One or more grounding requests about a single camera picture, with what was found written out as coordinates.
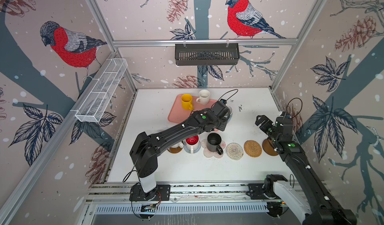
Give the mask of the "red inside white mug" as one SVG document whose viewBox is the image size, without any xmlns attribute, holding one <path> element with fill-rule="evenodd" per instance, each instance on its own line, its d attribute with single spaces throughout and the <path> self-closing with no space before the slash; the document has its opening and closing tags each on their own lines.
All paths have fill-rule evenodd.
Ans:
<svg viewBox="0 0 384 225">
<path fill-rule="evenodd" d="M 184 146 L 201 146 L 199 136 L 193 136 L 184 140 Z"/>
</svg>

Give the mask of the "rattan round woven coaster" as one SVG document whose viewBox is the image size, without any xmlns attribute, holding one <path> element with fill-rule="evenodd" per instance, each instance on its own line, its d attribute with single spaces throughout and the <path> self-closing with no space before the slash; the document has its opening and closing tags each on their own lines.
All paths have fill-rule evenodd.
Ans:
<svg viewBox="0 0 384 225">
<path fill-rule="evenodd" d="M 252 158 L 259 157 L 263 152 L 262 146 L 253 140 L 248 140 L 244 143 L 244 150 Z"/>
</svg>

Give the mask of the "blue patterned mug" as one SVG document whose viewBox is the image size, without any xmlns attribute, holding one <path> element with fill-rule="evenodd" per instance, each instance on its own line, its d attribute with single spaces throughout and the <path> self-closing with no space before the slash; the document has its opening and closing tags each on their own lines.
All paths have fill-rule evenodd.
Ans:
<svg viewBox="0 0 384 225">
<path fill-rule="evenodd" d="M 230 105 L 227 105 L 229 112 L 227 113 L 228 123 L 230 122 L 232 116 L 233 116 L 233 108 Z"/>
</svg>

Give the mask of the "yellow mug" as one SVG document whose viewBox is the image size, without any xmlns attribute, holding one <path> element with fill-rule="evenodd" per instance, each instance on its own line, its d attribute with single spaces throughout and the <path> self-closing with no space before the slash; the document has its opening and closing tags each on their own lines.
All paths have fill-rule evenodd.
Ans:
<svg viewBox="0 0 384 225">
<path fill-rule="evenodd" d="M 181 96 L 182 108 L 184 110 L 193 111 L 193 96 L 190 94 L 184 94 Z"/>
</svg>

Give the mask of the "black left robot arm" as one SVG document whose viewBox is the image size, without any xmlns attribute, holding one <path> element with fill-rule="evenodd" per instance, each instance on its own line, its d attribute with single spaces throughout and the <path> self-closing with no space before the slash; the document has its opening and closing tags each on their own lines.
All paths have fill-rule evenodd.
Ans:
<svg viewBox="0 0 384 225">
<path fill-rule="evenodd" d="M 154 172 L 158 168 L 158 156 L 168 148 L 190 137 L 215 129 L 224 131 L 230 116 L 227 101 L 221 99 L 211 108 L 194 111 L 183 122 L 162 132 L 147 135 L 138 134 L 130 151 L 130 156 L 137 171 L 139 184 L 145 201 L 152 200 L 158 191 Z"/>
</svg>

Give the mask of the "glossy brown round coaster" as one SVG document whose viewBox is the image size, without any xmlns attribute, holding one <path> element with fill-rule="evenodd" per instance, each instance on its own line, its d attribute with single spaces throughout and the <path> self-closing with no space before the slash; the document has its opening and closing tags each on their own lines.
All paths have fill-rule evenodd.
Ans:
<svg viewBox="0 0 384 225">
<path fill-rule="evenodd" d="M 181 152 L 183 149 L 181 147 L 177 147 L 177 148 L 168 148 L 167 151 L 170 152 L 171 154 L 177 154 L 179 152 Z"/>
</svg>

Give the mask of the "dark wooden round coaster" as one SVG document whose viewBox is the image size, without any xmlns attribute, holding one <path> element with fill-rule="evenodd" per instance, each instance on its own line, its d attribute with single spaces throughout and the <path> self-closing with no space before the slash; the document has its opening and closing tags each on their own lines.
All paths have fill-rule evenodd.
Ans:
<svg viewBox="0 0 384 225">
<path fill-rule="evenodd" d="M 262 148 L 266 154 L 269 156 L 278 156 L 279 154 L 274 150 L 272 146 L 272 141 L 270 139 L 265 139 L 262 143 Z"/>
</svg>

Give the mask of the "blue grey woven coaster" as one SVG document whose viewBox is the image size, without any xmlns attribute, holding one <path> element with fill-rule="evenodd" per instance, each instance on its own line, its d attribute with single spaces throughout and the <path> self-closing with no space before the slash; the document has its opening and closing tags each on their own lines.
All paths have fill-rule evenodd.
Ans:
<svg viewBox="0 0 384 225">
<path fill-rule="evenodd" d="M 188 154 L 196 154 L 199 150 L 201 149 L 201 146 L 187 146 L 185 145 L 184 146 L 184 150 L 188 153 Z"/>
</svg>

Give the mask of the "multicolour zigzag woven coaster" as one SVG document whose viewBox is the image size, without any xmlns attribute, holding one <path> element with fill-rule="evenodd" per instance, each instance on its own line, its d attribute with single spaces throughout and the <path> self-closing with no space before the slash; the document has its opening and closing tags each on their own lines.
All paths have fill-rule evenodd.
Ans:
<svg viewBox="0 0 384 225">
<path fill-rule="evenodd" d="M 244 150 L 239 144 L 230 143 L 226 146 L 226 154 L 231 160 L 238 161 L 243 157 Z"/>
</svg>

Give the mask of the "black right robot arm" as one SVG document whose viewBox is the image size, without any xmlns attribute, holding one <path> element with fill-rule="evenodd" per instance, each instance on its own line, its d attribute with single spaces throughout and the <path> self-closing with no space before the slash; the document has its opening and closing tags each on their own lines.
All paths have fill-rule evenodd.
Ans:
<svg viewBox="0 0 384 225">
<path fill-rule="evenodd" d="M 290 115 L 283 112 L 273 122 L 259 115 L 256 126 L 272 141 L 272 148 L 287 164 L 301 186 L 302 198 L 282 175 L 267 175 L 263 192 L 267 198 L 279 197 L 303 225 L 355 225 L 357 218 L 330 194 L 310 166 L 299 143 L 293 141 L 293 124 Z"/>
</svg>

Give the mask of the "pink flower shaped coaster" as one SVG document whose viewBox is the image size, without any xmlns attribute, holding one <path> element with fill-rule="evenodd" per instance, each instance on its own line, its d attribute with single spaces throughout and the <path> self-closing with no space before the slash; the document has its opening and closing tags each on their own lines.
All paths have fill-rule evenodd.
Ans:
<svg viewBox="0 0 384 225">
<path fill-rule="evenodd" d="M 203 148 L 203 154 L 206 158 L 216 158 L 216 159 L 221 159 L 223 156 L 224 156 L 224 153 L 222 153 L 221 155 L 219 155 L 217 152 L 211 152 L 209 149 L 208 149 L 208 140 L 207 139 L 203 139 L 201 141 L 201 146 Z"/>
</svg>

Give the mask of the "black mug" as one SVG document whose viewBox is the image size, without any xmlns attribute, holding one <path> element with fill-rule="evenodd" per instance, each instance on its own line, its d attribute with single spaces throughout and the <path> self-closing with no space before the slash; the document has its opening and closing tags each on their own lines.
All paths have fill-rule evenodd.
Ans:
<svg viewBox="0 0 384 225">
<path fill-rule="evenodd" d="M 212 153 L 217 153 L 218 155 L 223 155 L 224 151 L 221 147 L 222 138 L 217 133 L 210 133 L 207 137 L 207 149 Z"/>
</svg>

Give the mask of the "cream mug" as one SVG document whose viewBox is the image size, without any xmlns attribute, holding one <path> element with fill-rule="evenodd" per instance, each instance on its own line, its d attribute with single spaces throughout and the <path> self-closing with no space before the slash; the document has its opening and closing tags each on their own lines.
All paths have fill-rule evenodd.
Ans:
<svg viewBox="0 0 384 225">
<path fill-rule="evenodd" d="M 196 102 L 201 105 L 207 105 L 210 101 L 211 93 L 208 90 L 201 90 L 199 92 L 199 97 L 196 99 Z"/>
</svg>

